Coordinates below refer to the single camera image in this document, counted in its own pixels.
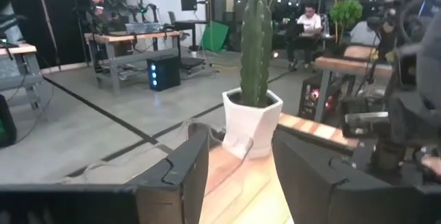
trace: white shirt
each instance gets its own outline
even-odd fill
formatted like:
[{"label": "white shirt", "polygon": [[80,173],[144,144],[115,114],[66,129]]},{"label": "white shirt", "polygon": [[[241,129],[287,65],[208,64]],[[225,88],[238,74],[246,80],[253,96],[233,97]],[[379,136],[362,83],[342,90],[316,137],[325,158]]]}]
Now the white shirt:
[{"label": "white shirt", "polygon": [[297,24],[303,24],[305,31],[312,31],[322,28],[322,19],[318,14],[314,14],[311,18],[308,18],[306,15],[302,14],[297,20]]},{"label": "white shirt", "polygon": [[376,36],[375,31],[367,27],[367,22],[361,21],[351,31],[351,42],[364,45],[378,45],[380,39]]}]

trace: blue lights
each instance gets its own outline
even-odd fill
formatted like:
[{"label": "blue lights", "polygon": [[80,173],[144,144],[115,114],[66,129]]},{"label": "blue lights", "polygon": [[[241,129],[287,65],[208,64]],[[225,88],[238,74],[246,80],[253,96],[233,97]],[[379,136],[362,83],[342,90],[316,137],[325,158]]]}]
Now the blue lights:
[{"label": "blue lights", "polygon": [[154,64],[152,64],[152,65],[150,66],[150,69],[152,70],[152,78],[154,79],[154,80],[152,81],[152,84],[153,84],[153,86],[157,86],[157,85],[158,85],[158,81],[156,80],[156,76],[157,76],[157,74],[156,74],[156,72],[155,72],[155,70],[156,70],[156,66],[155,66]]}]

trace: cactus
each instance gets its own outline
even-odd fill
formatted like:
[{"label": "cactus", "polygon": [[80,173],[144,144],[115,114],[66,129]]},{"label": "cactus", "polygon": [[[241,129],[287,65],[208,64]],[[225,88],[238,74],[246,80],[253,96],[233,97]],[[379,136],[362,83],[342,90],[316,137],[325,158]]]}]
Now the cactus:
[{"label": "cactus", "polygon": [[241,103],[267,107],[268,68],[271,59],[273,28],[267,0],[248,0],[242,24],[240,62]]}]

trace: metal table frame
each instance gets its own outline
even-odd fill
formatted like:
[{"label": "metal table frame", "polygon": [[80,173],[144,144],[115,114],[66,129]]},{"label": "metal table frame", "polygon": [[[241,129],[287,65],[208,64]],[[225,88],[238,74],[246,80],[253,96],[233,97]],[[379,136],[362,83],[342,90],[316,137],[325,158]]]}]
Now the metal table frame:
[{"label": "metal table frame", "polygon": [[[17,63],[20,76],[6,77],[0,80],[0,91],[25,88],[25,96],[14,96],[9,99],[10,107],[27,105],[30,103],[33,110],[44,111],[50,101],[50,87],[45,82],[35,53],[12,54]],[[1,55],[0,59],[10,59]]]},{"label": "metal table frame", "polygon": [[[372,67],[372,65],[370,64],[367,68],[367,71],[370,71],[370,68]],[[324,67],[320,67],[317,66],[318,69],[323,70],[323,75],[322,75],[322,81],[320,83],[320,94],[318,96],[318,100],[317,100],[317,106],[316,106],[316,114],[314,117],[314,121],[322,123],[324,121],[325,118],[325,105],[326,105],[326,100],[328,99],[330,92],[331,92],[331,79],[333,76],[333,73],[341,73],[343,75],[345,75],[347,77],[346,80],[348,80],[349,84],[347,87],[347,96],[353,94],[353,87],[355,85],[356,82],[356,77],[357,76],[364,76],[365,74],[363,73],[359,73],[357,71],[353,71],[353,70],[342,70],[340,68],[324,68]],[[391,68],[390,65],[377,65],[376,66],[377,69],[389,69]]]},{"label": "metal table frame", "polygon": [[165,49],[165,50],[159,50],[159,51],[146,51],[138,54],[132,54],[132,55],[125,55],[121,57],[115,56],[115,50],[114,50],[114,44],[115,42],[107,42],[107,43],[99,43],[97,41],[94,41],[93,39],[88,40],[89,45],[89,52],[90,52],[90,58],[92,60],[92,65],[95,65],[98,63],[96,61],[95,55],[97,54],[98,46],[100,44],[105,45],[105,49],[107,52],[107,60],[108,63],[106,63],[106,66],[110,67],[110,73],[104,73],[104,72],[97,72],[95,70],[95,77],[96,81],[98,83],[98,87],[102,87],[103,81],[109,81],[112,84],[113,92],[115,95],[120,94],[121,92],[121,80],[119,77],[118,67],[122,65],[127,65],[130,63],[136,63],[139,61],[146,61],[146,67],[147,67],[147,60],[148,59],[154,59],[159,57],[170,57],[170,56],[179,56],[180,50],[179,50],[179,37],[178,36],[172,36],[167,37],[168,39],[172,39],[173,41],[173,48]]}]

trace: potted plant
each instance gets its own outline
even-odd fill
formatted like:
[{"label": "potted plant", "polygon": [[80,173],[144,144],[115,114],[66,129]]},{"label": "potted plant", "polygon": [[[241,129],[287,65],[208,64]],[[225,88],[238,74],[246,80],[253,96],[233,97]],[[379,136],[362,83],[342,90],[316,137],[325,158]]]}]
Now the potted plant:
[{"label": "potted plant", "polygon": [[363,7],[355,0],[346,0],[336,3],[329,15],[331,20],[336,24],[337,39],[334,45],[329,46],[325,54],[335,57],[342,57],[345,53],[347,44],[342,42],[343,35],[350,27],[353,27],[362,15]]},{"label": "potted plant", "polygon": [[242,24],[240,87],[222,93],[223,147],[239,158],[271,154],[283,101],[268,90],[273,28],[267,0],[248,0]]}]

